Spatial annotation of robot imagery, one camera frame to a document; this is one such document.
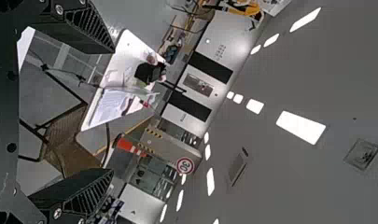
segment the black panel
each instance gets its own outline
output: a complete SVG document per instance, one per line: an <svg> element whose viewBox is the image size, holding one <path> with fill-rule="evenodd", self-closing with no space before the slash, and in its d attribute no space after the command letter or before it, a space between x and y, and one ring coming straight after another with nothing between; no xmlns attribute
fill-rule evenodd
<svg viewBox="0 0 378 224"><path fill-rule="evenodd" d="M202 120L203 122L206 122L212 112L212 110L208 107L191 100L190 98L184 96L179 92L172 93L168 103L191 114L192 116Z"/></svg>
<svg viewBox="0 0 378 224"><path fill-rule="evenodd" d="M213 77L224 84L227 84L232 75L232 70L217 63L201 53L194 51L191 58L189 59L189 65L201 70L208 76Z"/></svg>

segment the floor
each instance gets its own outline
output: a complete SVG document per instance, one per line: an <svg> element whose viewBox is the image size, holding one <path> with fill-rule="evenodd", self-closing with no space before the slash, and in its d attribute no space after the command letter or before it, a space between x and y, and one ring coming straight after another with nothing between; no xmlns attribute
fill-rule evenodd
<svg viewBox="0 0 378 224"><path fill-rule="evenodd" d="M114 39L121 30L127 28L139 36L153 49L158 49L162 38L169 28L169 22L175 11L168 8L163 1L152 0L93 0L98 11L104 17L105 23ZM103 73L109 55L86 55L80 51L36 32L30 50L35 52L44 63L66 71L78 73L89 78L93 73ZM31 125L40 124L52 117L61 114L78 101L69 93L56 85L49 77L34 65L39 60L36 55L29 53L21 70L20 79L20 116ZM77 86L70 88L89 101L92 93ZM122 119L110 123L111 136L125 132L139 121L152 114L149 110L141 110ZM96 152L106 144L105 126L101 126L78 136L78 141L91 153ZM20 154L36 158L41 142L25 129L20 129ZM17 181L25 194L31 194L60 173L46 161L32 163L19 161Z"/></svg>

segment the person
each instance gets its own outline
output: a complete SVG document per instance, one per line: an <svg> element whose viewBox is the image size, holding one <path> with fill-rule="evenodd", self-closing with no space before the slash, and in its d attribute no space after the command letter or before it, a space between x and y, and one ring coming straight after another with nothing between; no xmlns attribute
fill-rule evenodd
<svg viewBox="0 0 378 224"><path fill-rule="evenodd" d="M166 65L159 63L154 56L148 56L146 63L138 65L135 75L137 86L144 88L151 83L166 81Z"/></svg>
<svg viewBox="0 0 378 224"><path fill-rule="evenodd" d="M228 7L220 7L220 6L203 6L203 9L200 10L198 16L199 19L203 20L212 20L215 16L215 12L218 11L225 11L235 15L246 16L250 20L252 20L252 24L254 25L254 29L259 27L264 19L264 12L256 2L256 0L226 0L224 1Z"/></svg>

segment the paper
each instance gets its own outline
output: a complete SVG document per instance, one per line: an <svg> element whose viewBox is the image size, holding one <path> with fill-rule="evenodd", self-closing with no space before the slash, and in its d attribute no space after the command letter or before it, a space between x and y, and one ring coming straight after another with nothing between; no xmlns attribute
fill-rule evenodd
<svg viewBox="0 0 378 224"><path fill-rule="evenodd" d="M118 90L105 90L91 120L97 126L121 117L128 106L130 94Z"/></svg>

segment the white table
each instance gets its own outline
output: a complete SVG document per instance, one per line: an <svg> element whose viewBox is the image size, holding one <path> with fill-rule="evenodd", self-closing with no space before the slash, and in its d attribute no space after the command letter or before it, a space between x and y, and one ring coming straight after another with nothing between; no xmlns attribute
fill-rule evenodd
<svg viewBox="0 0 378 224"><path fill-rule="evenodd" d="M98 104L102 98L102 93L104 89L107 88L121 88L124 84L130 82L134 78L136 68L139 64L146 62L146 57L149 52L154 52L148 45L146 45L142 40L135 36L129 30L122 31L119 42L116 46L116 53L112 56L108 67L106 68L105 75L102 78L100 83L100 88L94 94L91 104L88 108L86 117L83 120L81 131L87 131L93 127L101 125L103 123L93 123L91 119L93 115L97 112ZM165 60L157 54L157 59L161 63L165 63ZM154 87L154 83L148 85L146 90L150 91ZM139 97L135 96L134 93L127 92L127 98L133 99L133 102L128 108L128 111L125 115L132 114L140 109L143 106L140 104Z"/></svg>
<svg viewBox="0 0 378 224"><path fill-rule="evenodd" d="M25 60L28 49L31 46L34 35L35 29L28 26L24 31L22 31L21 38L17 43L18 65L20 70L22 68L23 61Z"/></svg>

